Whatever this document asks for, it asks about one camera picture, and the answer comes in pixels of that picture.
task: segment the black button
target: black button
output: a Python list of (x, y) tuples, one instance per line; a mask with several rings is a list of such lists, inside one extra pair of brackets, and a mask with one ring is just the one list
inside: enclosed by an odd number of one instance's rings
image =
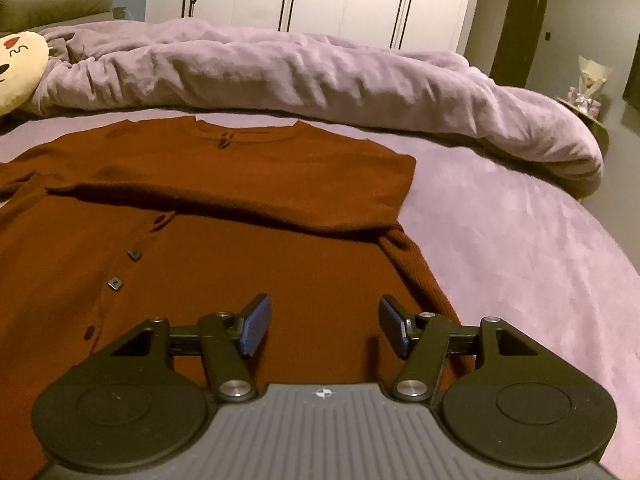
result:
[(134, 261), (138, 261), (140, 258), (142, 258), (142, 252), (137, 250), (137, 249), (132, 249), (130, 251), (127, 251), (127, 254), (129, 255), (129, 257)]
[(95, 326), (93, 326), (93, 325), (88, 326), (86, 328), (86, 331), (84, 332), (84, 335), (82, 336), (82, 338), (85, 341), (89, 341), (89, 339), (91, 339), (91, 336), (94, 335), (94, 332), (95, 332)]
[(233, 132), (225, 132), (220, 137), (220, 142), (218, 143), (218, 148), (220, 150), (224, 150), (228, 145), (231, 144), (231, 139), (234, 138)]

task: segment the pillow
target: pillow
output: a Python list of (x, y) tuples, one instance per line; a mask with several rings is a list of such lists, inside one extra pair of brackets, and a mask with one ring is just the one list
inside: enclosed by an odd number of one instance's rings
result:
[(0, 0), (0, 30), (18, 32), (111, 10), (112, 0)]
[(47, 41), (35, 32), (0, 40), (0, 116), (29, 99), (49, 61)]

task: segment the sweater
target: sweater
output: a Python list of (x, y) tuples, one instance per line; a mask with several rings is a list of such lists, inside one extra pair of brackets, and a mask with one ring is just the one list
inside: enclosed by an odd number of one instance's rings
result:
[[(12, 197), (0, 208), (3, 480), (44, 464), (36, 396), (149, 318), (195, 324), (265, 292), (259, 388), (390, 384), (402, 362), (378, 327), (383, 294), (459, 323), (398, 223), (414, 166), (303, 122), (233, 129), (193, 116), (76, 132), (0, 164), (0, 196)], [(175, 369), (205, 382), (196, 358)]]

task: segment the sweater sleeve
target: sweater sleeve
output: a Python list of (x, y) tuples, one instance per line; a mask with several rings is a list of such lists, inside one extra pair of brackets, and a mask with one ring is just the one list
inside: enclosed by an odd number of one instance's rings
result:
[(0, 162), (0, 198), (11, 197), (34, 174), (70, 176), (79, 171), (88, 155), (99, 150), (108, 137), (124, 132), (133, 124), (121, 121), (75, 132), (34, 146), (11, 162)]

